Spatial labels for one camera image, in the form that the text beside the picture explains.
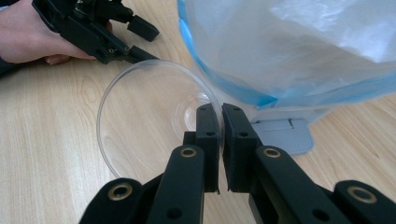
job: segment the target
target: plastic bag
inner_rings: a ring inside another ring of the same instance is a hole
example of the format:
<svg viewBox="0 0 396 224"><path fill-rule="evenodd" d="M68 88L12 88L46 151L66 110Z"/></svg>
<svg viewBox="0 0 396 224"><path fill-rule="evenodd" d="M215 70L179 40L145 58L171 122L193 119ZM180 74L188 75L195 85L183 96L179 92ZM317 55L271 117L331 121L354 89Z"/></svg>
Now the plastic bag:
<svg viewBox="0 0 396 224"><path fill-rule="evenodd" d="M394 0L178 0L182 36L218 87L258 109L319 113L395 92L395 8Z"/></svg>

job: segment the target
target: wooden table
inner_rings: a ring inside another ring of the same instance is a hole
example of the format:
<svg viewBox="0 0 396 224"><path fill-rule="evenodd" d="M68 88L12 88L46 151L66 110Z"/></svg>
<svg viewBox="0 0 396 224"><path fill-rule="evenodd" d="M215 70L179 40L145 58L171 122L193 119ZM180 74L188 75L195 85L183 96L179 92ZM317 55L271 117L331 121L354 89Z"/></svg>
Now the wooden table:
<svg viewBox="0 0 396 224"><path fill-rule="evenodd" d="M155 24L148 43L114 23L114 33L158 57L193 66L178 31L177 1L128 0ZM0 222L77 223L96 192L115 178L96 139L96 116L110 81L128 63L31 63L0 81ZM310 127L315 148L294 157L314 182L332 189L356 179L396 201L396 95L335 109ZM254 223L248 196L205 196L205 223Z"/></svg>

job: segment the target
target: blue plastic bag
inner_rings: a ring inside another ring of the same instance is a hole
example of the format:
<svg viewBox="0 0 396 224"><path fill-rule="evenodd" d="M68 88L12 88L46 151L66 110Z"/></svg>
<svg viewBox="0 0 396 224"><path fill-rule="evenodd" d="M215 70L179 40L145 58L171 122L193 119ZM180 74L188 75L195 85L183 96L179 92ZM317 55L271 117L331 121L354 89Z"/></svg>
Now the blue plastic bag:
<svg viewBox="0 0 396 224"><path fill-rule="evenodd" d="M213 83L258 111L302 111L292 114L308 122L396 91L395 8L394 0L178 0L181 34Z"/></svg>

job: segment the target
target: human hand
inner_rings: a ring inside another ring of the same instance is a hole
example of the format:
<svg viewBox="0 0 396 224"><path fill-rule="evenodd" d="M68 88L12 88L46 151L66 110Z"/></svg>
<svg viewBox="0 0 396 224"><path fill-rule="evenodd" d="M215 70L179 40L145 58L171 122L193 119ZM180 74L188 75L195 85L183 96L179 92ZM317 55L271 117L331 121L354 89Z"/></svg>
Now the human hand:
<svg viewBox="0 0 396 224"><path fill-rule="evenodd" d="M26 63L45 58L55 64L69 61L70 56L94 59L52 32L33 8L32 0L21 0L0 12L0 58L4 61Z"/></svg>

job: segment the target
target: gray plastic base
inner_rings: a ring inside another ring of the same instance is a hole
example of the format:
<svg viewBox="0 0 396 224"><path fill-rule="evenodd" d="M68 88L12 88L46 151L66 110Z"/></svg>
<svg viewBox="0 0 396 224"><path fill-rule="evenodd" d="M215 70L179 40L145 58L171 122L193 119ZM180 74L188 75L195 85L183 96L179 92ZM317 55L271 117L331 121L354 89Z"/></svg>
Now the gray plastic base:
<svg viewBox="0 0 396 224"><path fill-rule="evenodd" d="M304 119L262 120L252 126L265 146L280 147L290 155L304 154L314 147Z"/></svg>

